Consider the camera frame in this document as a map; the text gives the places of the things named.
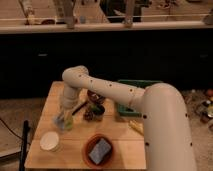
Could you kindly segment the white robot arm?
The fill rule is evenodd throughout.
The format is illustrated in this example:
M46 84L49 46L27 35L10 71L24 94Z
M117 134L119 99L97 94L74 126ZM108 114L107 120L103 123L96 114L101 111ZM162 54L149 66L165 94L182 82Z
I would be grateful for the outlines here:
M147 88L112 82L89 75L82 65L63 71L64 89L54 122L64 129L80 104L82 89L90 90L142 114L147 171L197 171L186 104L167 83Z

